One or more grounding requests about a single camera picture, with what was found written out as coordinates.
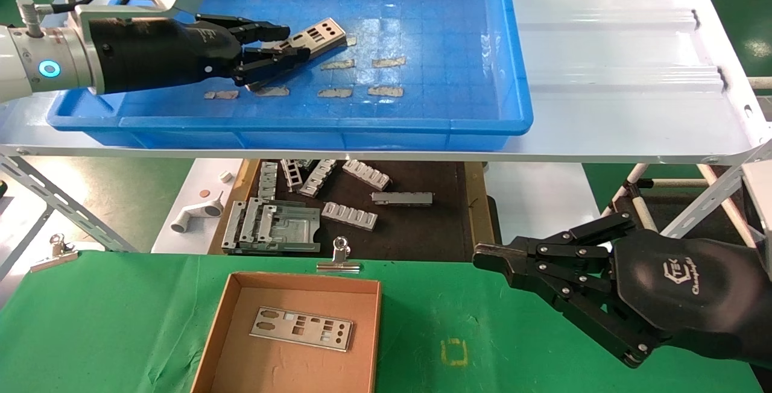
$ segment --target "green table surface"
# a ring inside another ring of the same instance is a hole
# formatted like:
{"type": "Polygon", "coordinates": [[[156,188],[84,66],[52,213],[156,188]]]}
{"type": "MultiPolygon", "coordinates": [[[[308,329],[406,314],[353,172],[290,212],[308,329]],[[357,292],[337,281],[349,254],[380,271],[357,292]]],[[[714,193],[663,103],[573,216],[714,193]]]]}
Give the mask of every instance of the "green table surface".
{"type": "MultiPolygon", "coordinates": [[[[189,391],[228,274],[315,264],[84,253],[28,274],[0,311],[0,391],[189,391]]],[[[744,363],[669,347],[628,369],[542,300],[471,264],[363,264],[358,277],[383,283],[379,392],[761,391],[744,363]]]]}

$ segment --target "blue indicator light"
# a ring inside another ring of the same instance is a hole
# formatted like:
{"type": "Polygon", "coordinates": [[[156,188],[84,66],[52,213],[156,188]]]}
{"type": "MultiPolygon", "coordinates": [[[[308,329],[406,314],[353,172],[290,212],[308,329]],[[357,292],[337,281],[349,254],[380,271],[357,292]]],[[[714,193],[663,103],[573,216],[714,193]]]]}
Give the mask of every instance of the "blue indicator light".
{"type": "Polygon", "coordinates": [[[44,60],[38,65],[38,71],[41,75],[47,78],[58,77],[62,73],[62,69],[56,61],[44,60]]]}

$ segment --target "cardboard box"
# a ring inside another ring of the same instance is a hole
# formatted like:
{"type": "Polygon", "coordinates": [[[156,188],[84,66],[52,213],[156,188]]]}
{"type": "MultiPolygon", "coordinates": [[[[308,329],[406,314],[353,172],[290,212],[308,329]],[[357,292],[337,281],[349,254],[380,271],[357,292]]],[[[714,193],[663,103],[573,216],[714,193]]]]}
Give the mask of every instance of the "cardboard box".
{"type": "Polygon", "coordinates": [[[234,272],[215,312],[191,393],[373,391],[380,317],[378,281],[234,272]],[[350,319],[348,351],[250,336],[261,306],[350,319]]]}

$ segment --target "blue plastic tray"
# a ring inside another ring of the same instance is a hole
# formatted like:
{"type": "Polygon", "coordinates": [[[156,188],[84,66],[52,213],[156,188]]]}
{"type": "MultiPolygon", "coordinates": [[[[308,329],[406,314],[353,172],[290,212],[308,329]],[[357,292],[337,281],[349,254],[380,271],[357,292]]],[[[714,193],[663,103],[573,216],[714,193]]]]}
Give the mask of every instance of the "blue plastic tray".
{"type": "Polygon", "coordinates": [[[203,99],[234,90],[227,79],[105,96],[74,90],[56,100],[49,123],[131,148],[494,151],[533,121],[512,0],[205,0],[201,12],[295,33],[333,17],[358,43],[279,80],[289,96],[242,89],[238,99],[203,99]],[[402,55],[403,66],[372,68],[374,58],[402,55]],[[319,67],[347,58],[355,68],[319,67]],[[377,85],[403,96],[367,94],[377,85]],[[317,97],[331,87],[353,95],[317,97]]]}

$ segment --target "white metal bracket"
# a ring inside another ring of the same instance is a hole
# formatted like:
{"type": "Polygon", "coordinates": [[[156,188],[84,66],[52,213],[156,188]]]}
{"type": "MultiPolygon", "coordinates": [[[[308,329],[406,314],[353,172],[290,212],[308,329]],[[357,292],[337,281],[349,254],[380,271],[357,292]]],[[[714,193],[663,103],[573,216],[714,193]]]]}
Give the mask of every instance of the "white metal bracket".
{"type": "Polygon", "coordinates": [[[113,252],[137,251],[123,237],[120,237],[113,229],[108,228],[102,220],[89,212],[82,204],[77,203],[75,199],[69,197],[66,192],[49,181],[22,157],[8,157],[0,154],[0,171],[36,193],[50,207],[69,218],[81,230],[104,245],[107,250],[113,252]]]}
{"type": "MultiPolygon", "coordinates": [[[[772,156],[772,140],[758,146],[745,163],[760,162],[772,156]]],[[[730,198],[742,185],[742,165],[734,165],[704,190],[678,217],[662,230],[662,236],[683,237],[690,230],[718,208],[722,201],[730,198]]]]}

